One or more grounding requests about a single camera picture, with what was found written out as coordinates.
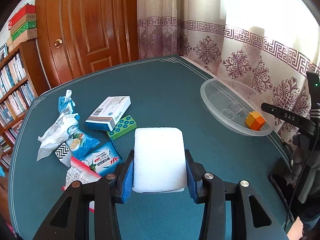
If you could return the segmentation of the red white packet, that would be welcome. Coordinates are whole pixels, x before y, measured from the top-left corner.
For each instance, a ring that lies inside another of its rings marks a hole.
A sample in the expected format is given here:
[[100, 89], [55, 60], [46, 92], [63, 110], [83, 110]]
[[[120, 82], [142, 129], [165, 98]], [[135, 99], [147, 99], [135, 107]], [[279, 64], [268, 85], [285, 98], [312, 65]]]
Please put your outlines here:
[[62, 187], [62, 190], [65, 191], [76, 180], [82, 184], [88, 184], [96, 182], [100, 178], [101, 176], [92, 171], [86, 164], [75, 157], [71, 157], [71, 167], [66, 173], [65, 186]]

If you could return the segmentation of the blue tissue pack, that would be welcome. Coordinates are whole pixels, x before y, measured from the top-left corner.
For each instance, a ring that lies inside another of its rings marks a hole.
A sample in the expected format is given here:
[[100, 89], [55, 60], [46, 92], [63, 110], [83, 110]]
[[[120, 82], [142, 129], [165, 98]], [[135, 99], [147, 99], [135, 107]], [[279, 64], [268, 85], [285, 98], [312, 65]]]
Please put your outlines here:
[[81, 161], [92, 171], [103, 177], [116, 170], [117, 165], [121, 163], [121, 157], [114, 148], [113, 143], [107, 142], [92, 153], [86, 155]]

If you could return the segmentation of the orange yellow cube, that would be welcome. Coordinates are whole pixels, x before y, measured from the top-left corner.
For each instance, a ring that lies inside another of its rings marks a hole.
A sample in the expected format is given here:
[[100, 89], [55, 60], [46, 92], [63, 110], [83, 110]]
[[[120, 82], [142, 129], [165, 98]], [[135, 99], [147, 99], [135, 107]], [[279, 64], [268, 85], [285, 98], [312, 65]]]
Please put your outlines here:
[[259, 131], [263, 127], [265, 122], [265, 119], [257, 111], [249, 112], [245, 120], [245, 124], [249, 127], [249, 129], [254, 131]]

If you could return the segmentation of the black white zigzag cube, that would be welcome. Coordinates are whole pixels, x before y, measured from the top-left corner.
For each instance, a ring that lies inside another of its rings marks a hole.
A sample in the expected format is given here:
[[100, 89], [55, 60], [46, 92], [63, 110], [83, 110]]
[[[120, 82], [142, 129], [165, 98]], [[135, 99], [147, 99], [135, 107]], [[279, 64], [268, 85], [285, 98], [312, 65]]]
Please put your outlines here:
[[71, 167], [71, 157], [73, 156], [73, 154], [65, 142], [57, 148], [57, 150], [55, 151], [55, 155], [65, 166]]

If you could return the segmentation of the blue snack packet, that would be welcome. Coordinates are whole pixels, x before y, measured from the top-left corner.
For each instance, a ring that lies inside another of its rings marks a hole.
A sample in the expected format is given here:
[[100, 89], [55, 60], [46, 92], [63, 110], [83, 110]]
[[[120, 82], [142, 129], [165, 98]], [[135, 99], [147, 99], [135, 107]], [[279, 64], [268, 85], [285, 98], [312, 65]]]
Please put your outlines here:
[[76, 159], [81, 160], [100, 144], [98, 139], [81, 131], [78, 125], [69, 127], [67, 133], [66, 144]]

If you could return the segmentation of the white cotton swab bag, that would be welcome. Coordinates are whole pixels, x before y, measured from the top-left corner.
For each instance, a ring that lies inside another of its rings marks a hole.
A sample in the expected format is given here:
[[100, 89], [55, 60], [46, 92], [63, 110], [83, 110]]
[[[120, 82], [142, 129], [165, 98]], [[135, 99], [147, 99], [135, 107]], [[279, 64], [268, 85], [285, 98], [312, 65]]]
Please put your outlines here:
[[60, 114], [56, 122], [45, 131], [43, 136], [37, 139], [41, 143], [37, 154], [37, 161], [48, 157], [53, 150], [56, 150], [65, 142], [69, 137], [67, 130], [71, 126], [78, 125], [79, 120], [80, 115], [78, 113]]

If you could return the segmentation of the white sponge block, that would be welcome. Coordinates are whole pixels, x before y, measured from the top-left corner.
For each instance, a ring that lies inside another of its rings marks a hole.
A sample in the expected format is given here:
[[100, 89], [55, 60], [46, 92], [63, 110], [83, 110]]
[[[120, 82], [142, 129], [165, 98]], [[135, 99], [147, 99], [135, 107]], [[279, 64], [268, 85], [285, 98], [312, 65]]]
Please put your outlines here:
[[181, 192], [187, 187], [183, 134], [174, 127], [135, 130], [133, 191]]

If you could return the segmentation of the green block with blue dots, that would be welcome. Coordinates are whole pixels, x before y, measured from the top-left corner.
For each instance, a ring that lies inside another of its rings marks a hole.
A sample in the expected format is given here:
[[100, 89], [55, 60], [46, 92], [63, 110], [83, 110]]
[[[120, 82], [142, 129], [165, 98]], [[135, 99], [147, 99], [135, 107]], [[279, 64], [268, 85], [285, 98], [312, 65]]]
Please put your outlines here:
[[136, 128], [136, 121], [132, 118], [132, 116], [128, 115], [121, 118], [112, 131], [107, 131], [106, 133], [111, 140], [116, 140]]

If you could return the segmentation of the white blue medicine box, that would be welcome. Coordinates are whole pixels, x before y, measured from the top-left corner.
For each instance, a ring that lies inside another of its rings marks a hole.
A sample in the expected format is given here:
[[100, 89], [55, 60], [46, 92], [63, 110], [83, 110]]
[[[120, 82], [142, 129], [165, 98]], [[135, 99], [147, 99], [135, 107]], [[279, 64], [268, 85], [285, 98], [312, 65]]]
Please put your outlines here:
[[130, 96], [109, 96], [86, 119], [85, 124], [90, 129], [111, 132], [130, 105]]

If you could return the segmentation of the patterned purple curtain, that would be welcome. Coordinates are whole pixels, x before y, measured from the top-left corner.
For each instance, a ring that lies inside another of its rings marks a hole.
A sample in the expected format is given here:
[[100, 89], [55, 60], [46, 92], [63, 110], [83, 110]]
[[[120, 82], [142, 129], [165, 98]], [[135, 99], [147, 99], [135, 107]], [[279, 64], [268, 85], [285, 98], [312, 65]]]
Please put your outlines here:
[[302, 0], [137, 0], [141, 59], [178, 54], [309, 117], [319, 24]]

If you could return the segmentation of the wooden bookshelf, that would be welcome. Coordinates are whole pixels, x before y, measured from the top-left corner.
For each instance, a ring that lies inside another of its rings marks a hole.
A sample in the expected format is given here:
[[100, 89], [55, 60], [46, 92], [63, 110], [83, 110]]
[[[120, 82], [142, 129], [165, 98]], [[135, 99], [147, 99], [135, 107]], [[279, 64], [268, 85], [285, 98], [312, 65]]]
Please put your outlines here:
[[9, 173], [15, 142], [31, 103], [49, 89], [36, 40], [20, 43], [1, 60], [1, 172]]

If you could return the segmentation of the wooden door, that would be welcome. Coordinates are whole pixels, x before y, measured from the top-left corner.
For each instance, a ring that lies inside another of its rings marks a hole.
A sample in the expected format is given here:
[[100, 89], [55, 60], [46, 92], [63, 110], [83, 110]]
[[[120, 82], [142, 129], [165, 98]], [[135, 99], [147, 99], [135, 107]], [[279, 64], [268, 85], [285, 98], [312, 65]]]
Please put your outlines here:
[[[138, 60], [137, 0], [35, 0], [35, 5], [50, 86]], [[58, 38], [63, 44], [55, 48]]]

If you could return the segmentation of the brown cardboard box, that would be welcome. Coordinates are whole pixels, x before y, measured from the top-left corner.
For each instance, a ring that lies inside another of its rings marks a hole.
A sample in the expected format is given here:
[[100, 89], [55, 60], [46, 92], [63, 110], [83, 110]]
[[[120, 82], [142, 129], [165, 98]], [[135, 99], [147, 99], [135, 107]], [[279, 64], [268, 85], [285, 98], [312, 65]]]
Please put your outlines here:
[[16, 48], [20, 43], [27, 40], [37, 38], [37, 28], [27, 29], [21, 35], [19, 35], [15, 40], [13, 40], [13, 48]]

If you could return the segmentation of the green box on shelf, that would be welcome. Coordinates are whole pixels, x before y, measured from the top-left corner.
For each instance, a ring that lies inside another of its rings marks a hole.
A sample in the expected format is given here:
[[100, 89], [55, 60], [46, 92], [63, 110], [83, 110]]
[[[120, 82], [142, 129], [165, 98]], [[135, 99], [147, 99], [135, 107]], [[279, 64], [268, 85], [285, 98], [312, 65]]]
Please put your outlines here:
[[24, 24], [22, 24], [12, 35], [12, 40], [14, 41], [16, 38], [18, 38], [24, 31], [28, 29], [36, 28], [36, 21], [27, 21]]

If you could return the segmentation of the red box on shelf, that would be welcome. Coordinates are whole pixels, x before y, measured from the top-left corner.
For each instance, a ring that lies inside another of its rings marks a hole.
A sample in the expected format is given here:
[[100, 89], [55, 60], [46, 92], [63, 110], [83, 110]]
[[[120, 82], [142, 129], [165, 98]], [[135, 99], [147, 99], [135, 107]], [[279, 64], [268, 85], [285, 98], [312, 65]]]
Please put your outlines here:
[[21, 7], [21, 9], [18, 12], [16, 12], [16, 14], [12, 16], [12, 18], [9, 20], [8, 30], [10, 30], [13, 27], [13, 25], [17, 23], [17, 21], [20, 20], [25, 14], [34, 14], [35, 11], [35, 5], [31, 5], [29, 3]]

